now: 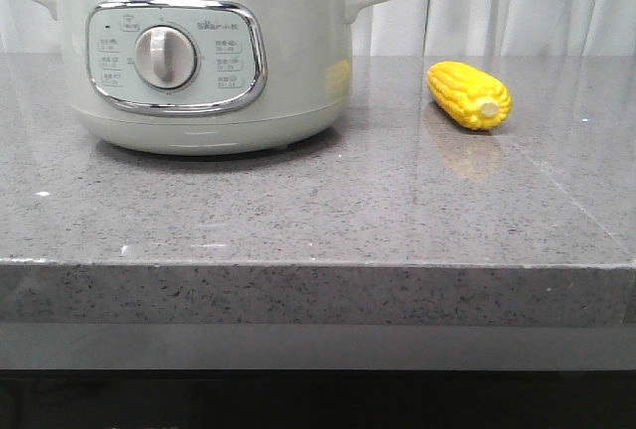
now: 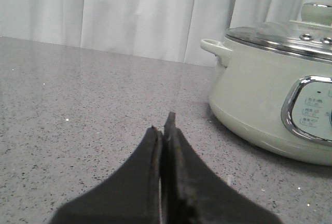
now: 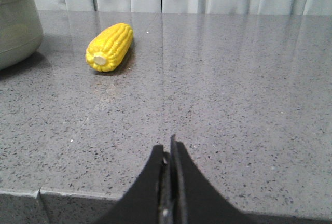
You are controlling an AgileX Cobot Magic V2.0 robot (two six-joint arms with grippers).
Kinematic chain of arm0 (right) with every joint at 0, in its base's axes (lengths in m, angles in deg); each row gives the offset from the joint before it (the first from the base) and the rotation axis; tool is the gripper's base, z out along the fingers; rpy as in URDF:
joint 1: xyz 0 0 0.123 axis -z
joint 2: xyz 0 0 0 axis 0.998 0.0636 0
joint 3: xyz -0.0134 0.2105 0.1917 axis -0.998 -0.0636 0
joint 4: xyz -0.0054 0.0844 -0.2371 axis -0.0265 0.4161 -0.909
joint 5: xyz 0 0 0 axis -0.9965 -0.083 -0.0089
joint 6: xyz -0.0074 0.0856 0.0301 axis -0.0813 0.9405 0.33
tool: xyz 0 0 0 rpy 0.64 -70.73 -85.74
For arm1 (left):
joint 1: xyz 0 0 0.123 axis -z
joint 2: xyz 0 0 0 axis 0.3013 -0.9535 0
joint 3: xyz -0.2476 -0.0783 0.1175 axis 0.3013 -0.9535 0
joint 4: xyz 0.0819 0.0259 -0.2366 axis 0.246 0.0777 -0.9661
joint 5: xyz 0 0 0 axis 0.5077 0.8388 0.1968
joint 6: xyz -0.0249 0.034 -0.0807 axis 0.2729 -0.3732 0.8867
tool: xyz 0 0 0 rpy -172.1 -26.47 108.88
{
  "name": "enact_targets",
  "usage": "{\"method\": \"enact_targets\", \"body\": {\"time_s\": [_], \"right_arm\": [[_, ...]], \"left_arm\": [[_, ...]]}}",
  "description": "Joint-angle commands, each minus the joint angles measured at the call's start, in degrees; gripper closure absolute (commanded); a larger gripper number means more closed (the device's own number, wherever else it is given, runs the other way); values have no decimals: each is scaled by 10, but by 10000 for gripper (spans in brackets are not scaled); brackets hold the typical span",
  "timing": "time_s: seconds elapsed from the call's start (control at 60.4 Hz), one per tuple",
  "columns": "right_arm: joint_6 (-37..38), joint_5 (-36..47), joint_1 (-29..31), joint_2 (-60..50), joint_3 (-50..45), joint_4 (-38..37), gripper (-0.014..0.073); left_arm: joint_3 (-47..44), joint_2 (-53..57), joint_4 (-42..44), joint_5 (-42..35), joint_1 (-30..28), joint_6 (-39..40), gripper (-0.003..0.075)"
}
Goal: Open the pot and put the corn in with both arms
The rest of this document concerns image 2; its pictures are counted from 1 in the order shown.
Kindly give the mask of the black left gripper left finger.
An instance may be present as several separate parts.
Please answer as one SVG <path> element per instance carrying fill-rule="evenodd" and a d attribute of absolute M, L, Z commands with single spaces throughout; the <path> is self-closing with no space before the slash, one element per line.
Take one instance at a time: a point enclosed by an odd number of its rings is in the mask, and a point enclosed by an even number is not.
<path fill-rule="evenodd" d="M 51 223 L 159 223 L 162 134 L 148 128 L 107 180 L 61 206 Z"/>

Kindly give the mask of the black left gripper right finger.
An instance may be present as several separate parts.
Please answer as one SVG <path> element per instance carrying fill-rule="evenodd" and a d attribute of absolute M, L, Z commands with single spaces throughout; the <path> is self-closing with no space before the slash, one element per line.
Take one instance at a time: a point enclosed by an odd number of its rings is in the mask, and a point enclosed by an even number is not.
<path fill-rule="evenodd" d="M 164 223 L 280 223 L 232 189 L 196 154 L 170 112 L 164 125 L 161 157 Z"/>

